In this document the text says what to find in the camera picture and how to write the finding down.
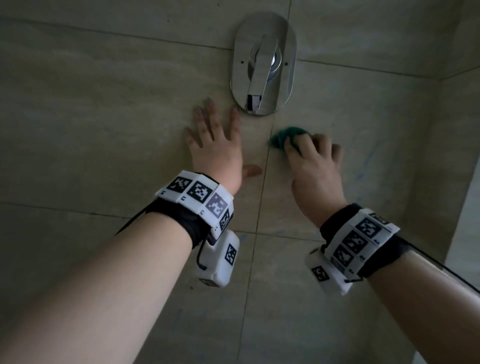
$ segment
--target forearm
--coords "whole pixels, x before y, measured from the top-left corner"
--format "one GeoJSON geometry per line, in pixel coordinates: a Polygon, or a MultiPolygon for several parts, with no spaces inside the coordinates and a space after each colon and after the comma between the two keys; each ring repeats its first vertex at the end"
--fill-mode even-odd
{"type": "Polygon", "coordinates": [[[368,278],[429,363],[480,363],[480,298],[414,252],[368,278]]]}
{"type": "Polygon", "coordinates": [[[0,362],[132,363],[191,249],[176,221],[141,217],[23,317],[0,362]]]}

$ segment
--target hand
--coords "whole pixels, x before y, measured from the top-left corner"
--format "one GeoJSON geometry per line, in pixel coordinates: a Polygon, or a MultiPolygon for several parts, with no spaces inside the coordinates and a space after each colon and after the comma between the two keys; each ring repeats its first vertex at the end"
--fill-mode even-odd
{"type": "Polygon", "coordinates": [[[343,195],[340,164],[342,149],[323,134],[297,135],[285,141],[285,152],[293,173],[292,192],[303,214],[320,228],[327,219],[347,204],[343,195]]]}
{"type": "Polygon", "coordinates": [[[236,107],[232,107],[230,113],[230,139],[225,137],[212,99],[208,98],[205,101],[205,111],[200,106],[195,107],[193,115],[202,142],[200,145],[193,137],[191,129],[187,128],[186,139],[195,172],[212,177],[232,195],[238,192],[243,179],[262,174],[259,166],[253,164],[243,166],[240,114],[236,107]],[[207,126],[205,115],[208,115],[210,127],[207,126]]]}

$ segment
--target green sponge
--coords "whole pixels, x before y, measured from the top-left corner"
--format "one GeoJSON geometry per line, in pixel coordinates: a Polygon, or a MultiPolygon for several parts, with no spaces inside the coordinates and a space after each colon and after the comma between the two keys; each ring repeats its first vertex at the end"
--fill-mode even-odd
{"type": "Polygon", "coordinates": [[[276,132],[268,141],[268,145],[275,149],[283,149],[283,145],[285,144],[285,140],[290,137],[292,141],[292,146],[300,153],[298,146],[293,143],[293,137],[296,135],[308,134],[308,131],[302,128],[297,128],[296,126],[289,126],[288,128],[282,129],[276,132]]]}

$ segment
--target green cloth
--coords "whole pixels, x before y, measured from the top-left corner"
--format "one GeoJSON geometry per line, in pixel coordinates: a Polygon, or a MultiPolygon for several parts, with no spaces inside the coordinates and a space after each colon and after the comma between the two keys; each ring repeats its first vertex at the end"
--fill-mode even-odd
{"type": "Polygon", "coordinates": [[[308,134],[308,131],[302,128],[297,128],[296,126],[289,126],[288,128],[282,129],[275,133],[270,140],[268,141],[268,145],[275,149],[283,149],[283,145],[285,144],[285,140],[290,137],[292,146],[300,153],[298,146],[293,142],[293,137],[296,135],[308,134]]]}

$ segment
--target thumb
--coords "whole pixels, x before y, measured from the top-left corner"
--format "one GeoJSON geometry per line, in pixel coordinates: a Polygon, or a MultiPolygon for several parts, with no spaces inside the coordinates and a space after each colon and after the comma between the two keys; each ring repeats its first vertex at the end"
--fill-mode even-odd
{"type": "Polygon", "coordinates": [[[243,180],[249,177],[255,177],[262,174],[263,170],[256,164],[246,164],[241,170],[241,177],[243,180]]]}

